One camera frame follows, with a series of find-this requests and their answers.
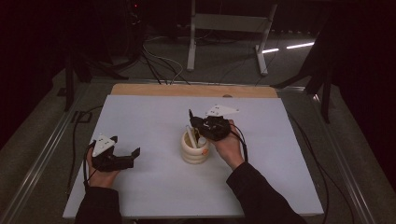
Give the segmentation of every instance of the light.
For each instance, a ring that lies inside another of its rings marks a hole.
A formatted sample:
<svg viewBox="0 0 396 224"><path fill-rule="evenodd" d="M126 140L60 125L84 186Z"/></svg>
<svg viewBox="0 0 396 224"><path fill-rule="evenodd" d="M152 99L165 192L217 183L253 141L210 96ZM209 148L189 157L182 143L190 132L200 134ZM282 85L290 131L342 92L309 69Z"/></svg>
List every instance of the light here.
<svg viewBox="0 0 396 224"><path fill-rule="evenodd" d="M286 49L297 49L297 48L303 48L303 47L308 47L308 46L313 46L315 42L307 43L307 44L302 44L302 45L292 45L286 47Z"/></svg>
<svg viewBox="0 0 396 224"><path fill-rule="evenodd" d="M265 49L262 51L262 53L269 53L269 52L275 52L278 51L279 49Z"/></svg>

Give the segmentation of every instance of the person's right hand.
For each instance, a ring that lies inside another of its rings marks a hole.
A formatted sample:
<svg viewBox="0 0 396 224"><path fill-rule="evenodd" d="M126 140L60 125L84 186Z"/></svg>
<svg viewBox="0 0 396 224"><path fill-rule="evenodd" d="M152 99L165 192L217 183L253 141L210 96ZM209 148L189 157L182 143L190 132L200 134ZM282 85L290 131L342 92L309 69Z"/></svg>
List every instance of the person's right hand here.
<svg viewBox="0 0 396 224"><path fill-rule="evenodd" d="M233 126L233 120L229 119L231 125L231 131L238 134L235 127ZM241 154L241 145L239 139L232 133L228 134L226 138L223 138L217 142L210 141L215 147L220 156L227 162L231 169L236 169L240 164L244 162Z"/></svg>

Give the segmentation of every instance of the person's left hand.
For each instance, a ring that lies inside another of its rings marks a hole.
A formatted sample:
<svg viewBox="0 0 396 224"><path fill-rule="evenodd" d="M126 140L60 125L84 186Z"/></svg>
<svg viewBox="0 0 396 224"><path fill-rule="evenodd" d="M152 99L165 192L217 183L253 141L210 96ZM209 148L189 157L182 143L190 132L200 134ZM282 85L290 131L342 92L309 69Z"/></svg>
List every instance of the person's left hand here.
<svg viewBox="0 0 396 224"><path fill-rule="evenodd" d="M95 168L92 167L92 153L93 153L93 147L91 147L88 150L88 154L87 154L87 163L89 166L90 177L91 177L90 187L111 189L111 187L113 186L113 182L116 179L116 176L120 173L120 171L100 172L96 170Z"/></svg>

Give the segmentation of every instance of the wooden edge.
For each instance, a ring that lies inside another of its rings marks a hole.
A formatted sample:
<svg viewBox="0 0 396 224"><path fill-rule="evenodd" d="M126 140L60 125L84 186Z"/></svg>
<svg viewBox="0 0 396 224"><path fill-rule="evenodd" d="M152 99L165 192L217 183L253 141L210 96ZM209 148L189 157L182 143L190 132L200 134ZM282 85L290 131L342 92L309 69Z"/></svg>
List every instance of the wooden edge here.
<svg viewBox="0 0 396 224"><path fill-rule="evenodd" d="M205 86L205 85L158 85L125 84L114 85L111 95L161 95L161 96L208 96L208 97L246 97L278 98L271 87L250 86Z"/></svg>

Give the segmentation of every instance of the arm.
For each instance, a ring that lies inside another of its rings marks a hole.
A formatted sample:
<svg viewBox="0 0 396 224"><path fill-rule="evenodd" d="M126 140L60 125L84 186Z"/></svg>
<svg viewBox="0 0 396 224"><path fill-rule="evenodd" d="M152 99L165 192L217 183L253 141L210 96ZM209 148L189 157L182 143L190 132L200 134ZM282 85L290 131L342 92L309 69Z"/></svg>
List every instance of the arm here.
<svg viewBox="0 0 396 224"><path fill-rule="evenodd" d="M79 206L75 223L121 223L119 193L111 188L120 171L95 171L92 167L92 151L93 148L90 148L87 156L90 187Z"/></svg>
<svg viewBox="0 0 396 224"><path fill-rule="evenodd" d="M232 131L237 133L230 120ZM227 184L244 210L247 223L305 223L252 165L244 162L239 140L232 134L212 142L220 156L232 168Z"/></svg>

